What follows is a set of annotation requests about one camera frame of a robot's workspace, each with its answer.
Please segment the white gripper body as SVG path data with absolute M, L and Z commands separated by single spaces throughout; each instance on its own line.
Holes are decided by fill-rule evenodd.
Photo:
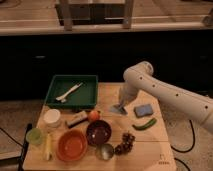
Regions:
M 139 90 L 128 83 L 124 83 L 119 89 L 119 107 L 124 108 L 134 101 Z

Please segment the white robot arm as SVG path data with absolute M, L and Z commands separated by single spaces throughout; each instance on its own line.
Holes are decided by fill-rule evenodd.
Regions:
M 119 107 L 134 101 L 140 90 L 182 110 L 190 119 L 213 134 L 213 99 L 162 82 L 152 76 L 153 66 L 143 61 L 127 68 L 124 84 L 119 90 Z

